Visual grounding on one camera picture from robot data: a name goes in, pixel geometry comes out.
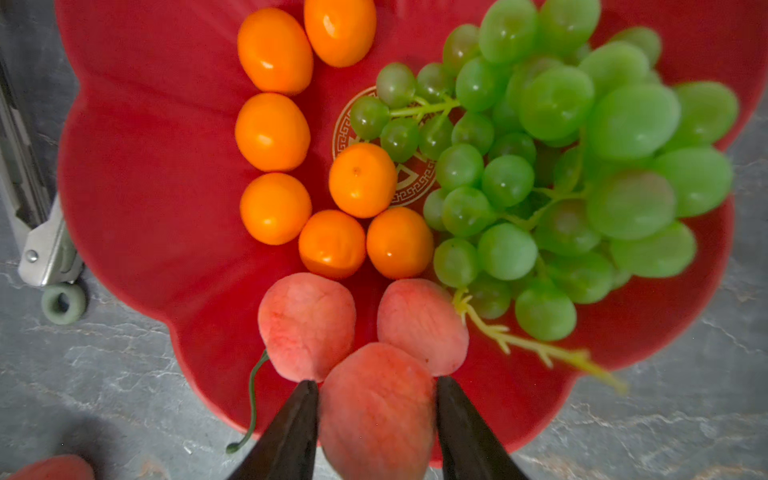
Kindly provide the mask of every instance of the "green grape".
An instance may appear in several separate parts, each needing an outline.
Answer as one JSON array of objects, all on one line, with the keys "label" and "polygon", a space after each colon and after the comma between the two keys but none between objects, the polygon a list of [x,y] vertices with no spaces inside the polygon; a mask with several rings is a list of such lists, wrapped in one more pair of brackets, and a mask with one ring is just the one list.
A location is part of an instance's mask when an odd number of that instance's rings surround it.
[{"label": "green grape", "polygon": [[661,56],[661,37],[648,27],[632,27],[618,32],[609,41],[625,41],[643,51],[653,67]]},{"label": "green grape", "polygon": [[529,232],[511,223],[487,229],[478,242],[480,267],[499,280],[516,280],[530,272],[538,248]]},{"label": "green grape", "polygon": [[548,55],[534,56],[523,61],[515,67],[514,73],[509,78],[507,89],[504,92],[504,100],[517,111],[520,106],[520,99],[523,97],[523,90],[528,84],[550,68],[561,67],[562,65],[563,62],[560,58]]},{"label": "green grape", "polygon": [[626,270],[622,270],[616,265],[616,262],[611,255],[611,244],[608,242],[601,243],[598,247],[598,251],[603,257],[608,259],[608,261],[611,263],[611,267],[613,268],[611,290],[618,290],[626,285],[627,282],[629,282],[629,280],[632,278],[632,274]]},{"label": "green grape", "polygon": [[547,275],[573,303],[599,302],[614,285],[614,266],[595,252],[579,257],[554,256],[547,260]]},{"label": "green grape", "polygon": [[576,141],[579,139],[579,136],[580,132],[578,130],[574,130],[573,133],[565,137],[557,138],[555,140],[542,140],[541,142],[548,147],[563,148],[576,143]]},{"label": "green grape", "polygon": [[541,216],[534,238],[542,250],[576,257],[595,248],[601,235],[587,221],[587,206],[583,200],[561,200]]},{"label": "green grape", "polygon": [[478,36],[480,28],[471,24],[456,27],[442,48],[442,63],[454,77],[462,70],[465,63],[480,56]]},{"label": "green grape", "polygon": [[480,273],[475,247],[467,240],[451,238],[435,248],[432,261],[438,280],[453,288],[464,288]]},{"label": "green grape", "polygon": [[467,111],[488,110],[504,94],[504,81],[504,72],[497,66],[483,57],[473,58],[456,77],[456,100]]},{"label": "green grape", "polygon": [[506,134],[493,142],[488,159],[493,160],[502,155],[517,155],[531,165],[536,165],[536,145],[531,137],[519,131]]},{"label": "green grape", "polygon": [[576,307],[552,282],[534,280],[515,301],[518,325],[542,342],[562,340],[576,328]]},{"label": "green grape", "polygon": [[603,45],[590,53],[578,67],[594,82],[596,98],[619,87],[641,83],[649,72],[645,53],[624,41]]},{"label": "green grape", "polygon": [[680,126],[664,150],[709,145],[721,139],[739,116],[739,100],[725,85],[695,81],[674,88],[680,101]]},{"label": "green grape", "polygon": [[457,237],[471,237],[496,220],[485,195],[472,187],[459,187],[445,197],[442,222]]},{"label": "green grape", "polygon": [[530,163],[516,155],[502,155],[485,167],[482,191],[496,208],[522,202],[533,189],[534,171]]},{"label": "green grape", "polygon": [[650,168],[672,185],[678,217],[695,217],[717,207],[733,182],[730,162],[712,147],[672,151],[656,158]]},{"label": "green grape", "polygon": [[451,143],[470,144],[485,155],[493,144],[493,123],[483,114],[468,111],[453,127]]},{"label": "green grape", "polygon": [[590,53],[592,53],[592,47],[589,43],[585,43],[581,47],[576,48],[576,50],[573,50],[569,55],[566,55],[563,61],[566,65],[578,66]]},{"label": "green grape", "polygon": [[497,280],[486,272],[480,272],[474,282],[469,284],[469,304],[481,318],[497,319],[507,313],[512,303],[512,289],[508,283]]},{"label": "green grape", "polygon": [[480,24],[480,52],[493,63],[512,63],[531,53],[538,19],[530,0],[498,0]]},{"label": "green grape", "polygon": [[419,124],[413,118],[394,118],[384,127],[380,142],[393,162],[404,163],[419,148]]},{"label": "green grape", "polygon": [[611,290],[618,290],[626,285],[632,278],[632,274],[614,266],[614,278],[611,284]]},{"label": "green grape", "polygon": [[580,187],[584,183],[581,176],[584,169],[583,163],[580,147],[566,150],[554,165],[552,172],[554,191],[568,193]]},{"label": "green grape", "polygon": [[360,97],[349,110],[349,122],[363,140],[378,138],[389,122],[389,109],[376,97]]},{"label": "green grape", "polygon": [[637,240],[672,223],[676,203],[672,186],[661,175],[625,170],[595,185],[587,199],[587,218],[603,235]]},{"label": "green grape", "polygon": [[408,66],[391,63],[376,77],[376,93],[390,108],[407,107],[416,95],[416,78]]},{"label": "green grape", "polygon": [[416,77],[416,93],[433,104],[453,97],[456,80],[442,63],[424,65]]},{"label": "green grape", "polygon": [[440,155],[435,179],[446,193],[459,187],[475,187],[480,184],[484,166],[482,155],[472,145],[453,145]]},{"label": "green grape", "polygon": [[518,112],[504,98],[493,106],[491,120],[497,137],[523,129]]},{"label": "green grape", "polygon": [[575,148],[582,149],[584,152],[584,156],[581,158],[581,180],[584,182],[584,185],[591,186],[600,183],[611,175],[615,175],[622,170],[630,170],[634,167],[633,163],[635,161],[613,162],[603,160],[594,154],[588,144],[579,144]]},{"label": "green grape", "polygon": [[600,21],[600,0],[547,0],[539,12],[539,41],[567,55],[584,44]]},{"label": "green grape", "polygon": [[672,90],[630,85],[598,102],[587,121],[587,142],[606,160],[637,160],[666,144],[679,122],[680,103]]},{"label": "green grape", "polygon": [[554,182],[554,166],[560,160],[561,149],[539,145],[536,150],[536,164],[533,166],[536,170],[534,186],[549,187]]},{"label": "green grape", "polygon": [[429,225],[429,228],[438,232],[445,231],[445,225],[442,222],[442,204],[447,195],[448,192],[439,188],[427,195],[427,199],[424,200],[424,208],[422,209],[424,221]]},{"label": "green grape", "polygon": [[576,67],[550,68],[525,88],[520,122],[534,138],[557,140],[578,130],[593,102],[587,74]]},{"label": "green grape", "polygon": [[419,150],[429,160],[437,160],[451,146],[453,124],[447,117],[436,115],[422,125],[419,133]]},{"label": "green grape", "polygon": [[661,78],[661,75],[659,75],[659,72],[656,70],[651,70],[648,72],[648,76],[645,78],[645,83],[648,84],[663,84],[664,80]]},{"label": "green grape", "polygon": [[611,256],[619,268],[645,278],[675,276],[696,256],[696,238],[679,221],[639,240],[612,240]]}]

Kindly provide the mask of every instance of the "small orange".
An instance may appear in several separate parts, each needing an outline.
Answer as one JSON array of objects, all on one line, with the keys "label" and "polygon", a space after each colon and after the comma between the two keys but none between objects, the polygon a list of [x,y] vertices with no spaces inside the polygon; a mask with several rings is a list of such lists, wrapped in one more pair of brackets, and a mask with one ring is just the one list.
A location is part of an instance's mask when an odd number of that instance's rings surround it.
[{"label": "small orange", "polygon": [[318,275],[341,280],[366,259],[366,232],[357,220],[338,210],[312,215],[299,235],[304,266]]},{"label": "small orange", "polygon": [[366,241],[373,266],[392,280],[418,276],[435,252],[432,231],[415,211],[396,207],[373,219]]},{"label": "small orange", "polygon": [[331,197],[353,217],[375,217],[392,202],[397,188],[395,164],[374,144],[347,147],[331,165]]},{"label": "small orange", "polygon": [[240,217],[248,233],[267,245],[290,242],[312,214],[310,194],[286,174],[264,174],[240,198]]},{"label": "small orange", "polygon": [[321,60],[332,67],[349,67],[371,49],[376,6],[373,0],[306,0],[304,27]]},{"label": "small orange", "polygon": [[310,148],[310,126],[293,101],[281,94],[258,94],[245,102],[235,124],[240,153],[261,171],[289,171]]},{"label": "small orange", "polygon": [[262,8],[237,32],[237,55],[261,91],[295,95],[312,80],[314,57],[296,19],[278,8]]}]

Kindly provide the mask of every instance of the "pink peach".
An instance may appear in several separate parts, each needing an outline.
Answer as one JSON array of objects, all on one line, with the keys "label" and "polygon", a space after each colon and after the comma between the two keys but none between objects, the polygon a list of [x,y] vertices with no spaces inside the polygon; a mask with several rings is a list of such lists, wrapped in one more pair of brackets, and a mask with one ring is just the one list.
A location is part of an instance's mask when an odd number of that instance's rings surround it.
[{"label": "pink peach", "polygon": [[393,282],[379,304],[379,341],[396,346],[433,376],[450,375],[467,357],[469,332],[451,297],[424,279]]},{"label": "pink peach", "polygon": [[58,455],[27,465],[8,480],[94,480],[94,470],[76,455]]},{"label": "pink peach", "polygon": [[421,480],[435,442],[435,380],[402,350],[369,343],[320,389],[319,440],[344,480]]},{"label": "pink peach", "polygon": [[322,382],[352,352],[355,318],[355,301],[341,283],[294,273],[264,294],[259,332],[281,376]]}]

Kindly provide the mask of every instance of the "grape stem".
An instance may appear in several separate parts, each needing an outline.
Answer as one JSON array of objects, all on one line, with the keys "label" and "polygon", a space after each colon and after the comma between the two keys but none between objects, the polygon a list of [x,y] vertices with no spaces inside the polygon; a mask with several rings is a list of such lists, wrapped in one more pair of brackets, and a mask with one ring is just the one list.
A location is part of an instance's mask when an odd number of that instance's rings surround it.
[{"label": "grape stem", "polygon": [[469,319],[475,324],[475,327],[477,327],[481,333],[496,341],[498,346],[502,349],[502,352],[506,355],[509,355],[511,352],[509,346],[517,346],[518,348],[530,350],[535,352],[541,361],[550,369],[554,368],[552,359],[558,359],[570,364],[582,372],[595,376],[610,386],[613,386],[616,389],[616,392],[620,395],[625,395],[627,393],[627,383],[617,379],[606,369],[599,366],[597,363],[592,362],[589,359],[589,350],[566,350],[547,343],[511,335],[508,333],[509,327],[505,325],[488,325],[482,318],[480,318],[480,315],[477,314],[472,305],[469,305],[469,300],[472,299],[472,296],[466,295],[466,293],[466,288],[456,290],[453,296],[453,306],[456,309],[456,312],[461,316],[464,324],[466,324],[466,317],[469,315]]},{"label": "grape stem", "polygon": [[536,256],[536,274],[541,278],[547,277],[547,264],[544,262],[544,258],[541,255]]},{"label": "grape stem", "polygon": [[556,204],[560,200],[572,200],[577,198],[584,198],[586,195],[586,192],[581,191],[577,193],[572,194],[561,194],[555,190],[552,190],[551,188],[534,188],[534,192],[539,192],[541,194],[546,195],[549,197],[549,201],[546,205],[544,205],[542,208],[536,210],[533,215],[531,215],[530,218],[527,220],[524,220],[517,215],[511,215],[511,214],[502,214],[501,218],[504,220],[507,220],[509,223],[513,223],[514,225],[517,225],[523,230],[531,231],[536,228],[538,225],[539,220],[541,220],[541,217],[544,215],[544,213],[547,211],[549,207]]},{"label": "grape stem", "polygon": [[[443,101],[453,101],[454,99],[453,99],[453,98],[451,98],[451,97],[449,97],[448,95],[443,95],[443,96],[442,96],[442,100],[443,100]],[[451,114],[451,111],[452,111],[454,108],[455,108],[455,107],[446,108],[445,110],[443,110],[443,111],[442,111],[442,116],[443,116],[443,117],[448,117],[448,116]]]},{"label": "grape stem", "polygon": [[442,111],[451,111],[452,109],[456,107],[460,107],[461,104],[458,102],[458,100],[454,100],[453,98],[446,100],[439,104],[427,104],[422,105],[421,107],[406,107],[406,108],[399,108],[397,110],[392,110],[389,112],[389,116],[392,118],[397,117],[413,117],[415,115],[426,115],[426,114],[434,114],[437,112]]},{"label": "grape stem", "polygon": [[261,358],[253,367],[253,370],[250,371],[250,378],[248,379],[248,395],[250,397],[250,426],[248,427],[248,431],[245,432],[245,436],[242,440],[227,445],[227,453],[229,454],[233,454],[243,448],[243,446],[248,443],[248,440],[250,440],[251,435],[253,435],[253,431],[256,429],[256,373],[264,363],[269,361],[269,359],[270,356],[267,354],[265,349],[264,353],[261,354]]},{"label": "grape stem", "polygon": [[576,167],[573,174],[568,178],[568,182],[565,184],[565,193],[572,192],[576,185],[578,185],[578,179],[581,178],[581,173],[584,171],[584,152],[587,145],[587,128],[581,127],[579,131],[578,142],[578,157],[576,157]]}]

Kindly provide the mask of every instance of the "floor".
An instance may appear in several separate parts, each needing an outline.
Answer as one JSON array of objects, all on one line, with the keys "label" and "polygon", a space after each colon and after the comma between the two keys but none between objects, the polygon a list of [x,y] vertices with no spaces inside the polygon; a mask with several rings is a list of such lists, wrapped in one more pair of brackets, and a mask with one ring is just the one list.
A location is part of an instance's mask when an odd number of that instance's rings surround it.
[{"label": "floor", "polygon": [[[51,0],[10,0],[0,48],[21,91],[34,148],[55,185],[57,139],[78,84]],[[560,415],[513,457],[533,480],[768,478],[768,101],[729,155],[737,229],[723,285],[672,346],[620,374],[631,394],[582,379]],[[0,217],[0,480],[76,452],[99,479],[225,478],[242,457],[181,375],[164,325],[86,272],[90,306],[68,327],[21,283]],[[315,478],[336,478],[317,459]],[[441,478],[428,472],[427,478]]]}]

